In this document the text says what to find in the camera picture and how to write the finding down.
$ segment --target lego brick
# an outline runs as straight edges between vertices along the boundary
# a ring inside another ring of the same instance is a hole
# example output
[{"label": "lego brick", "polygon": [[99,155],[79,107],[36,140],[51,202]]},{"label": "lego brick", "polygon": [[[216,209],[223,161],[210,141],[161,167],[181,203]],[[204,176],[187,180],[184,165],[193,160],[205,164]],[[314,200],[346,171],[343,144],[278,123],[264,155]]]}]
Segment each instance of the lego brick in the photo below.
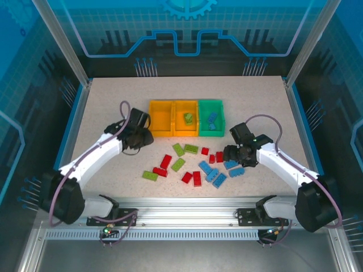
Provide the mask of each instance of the lego brick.
[{"label": "lego brick", "polygon": [[237,177],[237,176],[240,176],[240,175],[243,175],[243,174],[244,174],[244,168],[243,167],[232,169],[232,170],[229,171],[229,176],[230,177]]},{"label": "lego brick", "polygon": [[193,121],[193,116],[191,113],[185,113],[184,114],[184,119],[186,123],[192,122]]},{"label": "lego brick", "polygon": [[202,186],[202,179],[200,177],[199,171],[193,172],[193,180],[194,180],[194,187]]},{"label": "lego brick", "polygon": [[211,173],[209,173],[207,175],[207,177],[205,178],[207,182],[211,182],[212,180],[214,180],[214,178],[218,175],[219,170],[218,169],[213,169],[211,171]]},{"label": "lego brick", "polygon": [[168,172],[165,169],[161,169],[161,168],[157,168],[157,167],[154,167],[153,173],[158,174],[159,176],[162,176],[162,177],[168,176]]},{"label": "lego brick", "polygon": [[190,182],[190,180],[192,179],[193,175],[190,174],[189,172],[185,173],[184,177],[181,179],[183,182],[185,182],[186,184],[188,184]]},{"label": "lego brick", "polygon": [[184,150],[182,149],[182,147],[178,143],[176,143],[175,145],[173,145],[172,148],[174,149],[174,151],[176,152],[176,154],[179,157],[181,157],[181,156],[183,156],[185,154]]},{"label": "lego brick", "polygon": [[213,154],[211,154],[210,156],[209,156],[209,163],[210,164],[213,164],[213,163],[215,163],[216,162],[216,156],[214,156]]},{"label": "lego brick", "polygon": [[187,126],[191,126],[191,125],[193,125],[193,121],[190,121],[190,122],[185,121],[185,124],[186,124]]},{"label": "lego brick", "polygon": [[199,167],[203,170],[204,173],[206,173],[207,175],[209,175],[212,171],[212,168],[209,166],[208,163],[206,163],[206,161],[201,161],[199,163]]},{"label": "lego brick", "polygon": [[184,165],[185,160],[179,158],[171,167],[175,172],[179,171],[179,169]]},{"label": "lego brick", "polygon": [[202,155],[208,156],[208,153],[209,153],[209,148],[203,147],[202,148]]},{"label": "lego brick", "polygon": [[148,179],[148,180],[153,180],[153,181],[156,181],[158,179],[158,176],[159,176],[158,174],[155,174],[155,173],[152,173],[149,171],[144,171],[142,174],[143,178]]},{"label": "lego brick", "polygon": [[171,162],[171,156],[165,155],[163,161],[160,164],[160,168],[163,168],[166,170],[168,168],[170,162]]},{"label": "lego brick", "polygon": [[223,152],[216,153],[217,163],[223,163]]},{"label": "lego brick", "polygon": [[217,118],[217,114],[215,112],[212,112],[210,116],[208,117],[208,122],[211,124],[213,123]]},{"label": "lego brick", "polygon": [[197,146],[193,146],[191,144],[186,144],[184,147],[184,151],[188,153],[198,154],[198,148]]},{"label": "lego brick", "polygon": [[217,189],[219,187],[221,187],[222,183],[225,182],[227,176],[224,175],[223,173],[221,173],[216,180],[212,183],[214,187],[216,187]]},{"label": "lego brick", "polygon": [[234,161],[234,160],[225,161],[223,164],[225,165],[226,170],[231,169],[231,168],[236,167],[236,166],[239,165],[239,163]]}]

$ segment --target glass panel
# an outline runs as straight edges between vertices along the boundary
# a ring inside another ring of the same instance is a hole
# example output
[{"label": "glass panel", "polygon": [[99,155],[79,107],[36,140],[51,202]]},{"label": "glass panel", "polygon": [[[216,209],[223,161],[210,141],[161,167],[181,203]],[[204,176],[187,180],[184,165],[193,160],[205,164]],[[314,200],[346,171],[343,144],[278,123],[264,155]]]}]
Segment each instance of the glass panel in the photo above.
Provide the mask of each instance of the glass panel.
[{"label": "glass panel", "polygon": [[89,77],[286,75],[325,2],[49,1]]},{"label": "glass panel", "polygon": [[37,210],[32,178],[53,168],[79,82],[31,1],[0,1],[0,26],[0,263],[15,271]]},{"label": "glass panel", "polygon": [[296,81],[320,171],[337,179],[344,217],[358,215],[345,221],[353,251],[363,250],[362,12],[361,1],[341,2]]}]

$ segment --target yellow bin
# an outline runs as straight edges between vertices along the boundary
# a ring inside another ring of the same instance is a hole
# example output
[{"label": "yellow bin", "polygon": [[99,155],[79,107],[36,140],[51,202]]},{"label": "yellow bin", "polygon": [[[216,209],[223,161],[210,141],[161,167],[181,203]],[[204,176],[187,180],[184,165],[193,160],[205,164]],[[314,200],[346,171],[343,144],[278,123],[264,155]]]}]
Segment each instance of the yellow bin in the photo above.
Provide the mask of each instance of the yellow bin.
[{"label": "yellow bin", "polygon": [[[191,113],[193,124],[187,126],[184,119],[185,113]],[[199,110],[197,100],[175,100],[175,121],[172,126],[173,136],[185,137],[199,135]]]},{"label": "yellow bin", "polygon": [[149,127],[153,137],[172,137],[174,124],[175,103],[166,100],[151,100],[149,115],[151,125]]}]

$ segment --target red lego brick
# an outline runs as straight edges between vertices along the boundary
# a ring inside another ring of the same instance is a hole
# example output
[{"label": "red lego brick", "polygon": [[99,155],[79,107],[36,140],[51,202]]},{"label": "red lego brick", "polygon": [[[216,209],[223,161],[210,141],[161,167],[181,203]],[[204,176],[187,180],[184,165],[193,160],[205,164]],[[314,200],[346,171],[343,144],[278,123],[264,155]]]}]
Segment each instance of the red lego brick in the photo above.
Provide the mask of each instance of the red lego brick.
[{"label": "red lego brick", "polygon": [[217,152],[216,157],[217,157],[217,163],[223,163],[223,152]]},{"label": "red lego brick", "polygon": [[209,148],[203,147],[202,148],[202,154],[208,156]]},{"label": "red lego brick", "polygon": [[171,162],[171,156],[165,155],[163,161],[160,164],[160,168],[167,169]]},{"label": "red lego brick", "polygon": [[199,171],[193,172],[193,179],[194,179],[194,187],[202,186],[202,179],[200,177]]},{"label": "red lego brick", "polygon": [[181,179],[183,182],[185,182],[186,184],[188,184],[190,182],[190,180],[192,179],[193,175],[190,174],[189,172],[185,173],[184,177]]},{"label": "red lego brick", "polygon": [[212,164],[212,163],[215,163],[216,162],[216,156],[214,156],[213,154],[211,154],[209,156],[209,163]]},{"label": "red lego brick", "polygon": [[158,174],[159,176],[162,176],[162,177],[168,176],[168,172],[165,169],[161,169],[161,168],[157,168],[157,167],[154,167],[153,173]]}]

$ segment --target green lego brick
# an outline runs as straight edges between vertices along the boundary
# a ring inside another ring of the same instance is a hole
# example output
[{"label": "green lego brick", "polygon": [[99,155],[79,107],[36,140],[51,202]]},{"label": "green lego brick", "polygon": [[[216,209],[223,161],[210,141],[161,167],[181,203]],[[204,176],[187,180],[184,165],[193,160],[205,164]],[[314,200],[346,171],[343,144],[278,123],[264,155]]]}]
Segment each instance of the green lego brick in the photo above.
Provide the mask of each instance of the green lego brick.
[{"label": "green lego brick", "polygon": [[158,176],[159,176],[158,174],[155,174],[155,173],[152,173],[149,171],[144,171],[142,174],[143,178],[148,179],[148,180],[153,180],[153,181],[156,181],[158,179]]},{"label": "green lego brick", "polygon": [[187,126],[193,125],[193,116],[192,116],[191,113],[185,113],[184,114],[184,120],[185,120],[185,124]]},{"label": "green lego brick", "polygon": [[191,121],[193,119],[193,115],[191,113],[185,113],[184,114],[184,119],[186,121]]},{"label": "green lego brick", "polygon": [[181,156],[183,156],[185,154],[184,150],[182,149],[182,147],[178,143],[176,143],[175,145],[173,145],[172,148],[175,150],[176,154],[179,157],[181,157]]},{"label": "green lego brick", "polygon": [[186,144],[184,147],[184,151],[185,152],[189,152],[189,153],[193,153],[193,154],[198,154],[198,148],[197,146],[193,146],[191,144]]},{"label": "green lego brick", "polygon": [[185,121],[185,124],[186,124],[187,126],[191,126],[191,125],[193,125],[193,121],[190,121],[190,122]]},{"label": "green lego brick", "polygon": [[179,169],[184,165],[185,160],[179,158],[171,167],[175,172],[179,171]]}]

